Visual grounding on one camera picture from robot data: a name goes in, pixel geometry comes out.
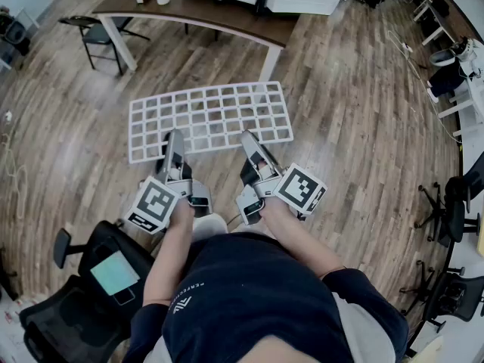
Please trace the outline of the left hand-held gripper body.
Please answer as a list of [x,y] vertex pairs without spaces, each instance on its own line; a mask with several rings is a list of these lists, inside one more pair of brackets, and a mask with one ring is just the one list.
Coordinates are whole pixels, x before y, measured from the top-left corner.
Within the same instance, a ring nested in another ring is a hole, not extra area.
[[180,200],[186,200],[194,208],[197,218],[213,212],[208,187],[193,178],[191,167],[186,163],[173,164],[170,169],[161,169],[156,175],[147,177],[124,221],[148,234],[156,234],[168,227]]

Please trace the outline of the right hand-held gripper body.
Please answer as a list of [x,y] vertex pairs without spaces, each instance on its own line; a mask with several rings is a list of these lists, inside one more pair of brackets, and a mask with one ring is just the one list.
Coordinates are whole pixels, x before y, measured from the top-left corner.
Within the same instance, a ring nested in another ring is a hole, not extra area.
[[278,176],[260,176],[253,186],[246,185],[236,198],[240,215],[246,225],[256,224],[260,211],[270,198],[284,201],[296,212],[300,221],[313,214],[327,186],[302,167],[292,163]]

